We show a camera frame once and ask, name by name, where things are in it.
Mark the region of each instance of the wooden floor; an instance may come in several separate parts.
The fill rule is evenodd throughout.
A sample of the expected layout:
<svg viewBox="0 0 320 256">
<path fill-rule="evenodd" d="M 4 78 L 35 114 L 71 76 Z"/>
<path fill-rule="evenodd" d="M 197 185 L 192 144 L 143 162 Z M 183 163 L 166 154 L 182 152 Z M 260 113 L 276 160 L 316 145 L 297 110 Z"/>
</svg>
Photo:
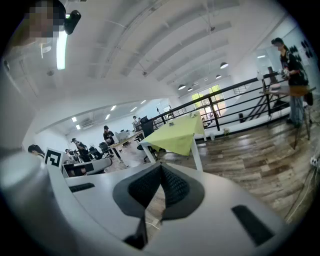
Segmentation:
<svg viewBox="0 0 320 256">
<path fill-rule="evenodd" d="M 311 139 L 308 140 L 306 128 L 303 126 L 295 149 L 295 129 L 286 124 L 285 119 L 274 122 L 269 127 L 262 126 L 214 141 L 208 140 L 206 143 L 197 142 L 204 172 L 239 184 L 288 223 L 299 221 L 310 207 L 315 193 L 315 174 L 313 175 L 314 168 L 310 165 L 310 158 L 320 139 L 318 106 L 319 104 L 314 105 L 311 111 L 314 121 L 311 126 Z M 131 147 L 124 151 L 122 154 L 127 155 L 130 155 L 130 151 L 136 152 L 136 145 L 133 146 L 132 143 Z M 196 168 L 191 153 L 190 156 L 182 156 L 165 152 L 158 157 L 163 162 Z M 135 156 L 129 165 L 136 166 L 141 163 L 143 157 L 139 159 Z M 108 169 L 117 171 L 125 169 L 125 166 L 115 164 Z M 304 196 L 303 202 L 295 211 Z M 146 211 L 149 238 L 157 231 L 151 224 L 161 227 L 159 220 L 165 209 L 164 198 L 160 188 Z"/>
</svg>

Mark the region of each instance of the green tablecloth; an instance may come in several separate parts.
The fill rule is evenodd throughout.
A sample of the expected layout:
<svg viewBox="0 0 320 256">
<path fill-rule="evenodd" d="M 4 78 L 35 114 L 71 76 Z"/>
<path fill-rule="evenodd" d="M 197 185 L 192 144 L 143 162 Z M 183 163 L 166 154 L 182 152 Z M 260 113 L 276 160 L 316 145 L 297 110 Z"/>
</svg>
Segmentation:
<svg viewBox="0 0 320 256">
<path fill-rule="evenodd" d="M 188 115 L 172 119 L 144 140 L 157 147 L 189 156 L 195 134 L 205 134 L 200 114 L 195 117 Z"/>
</svg>

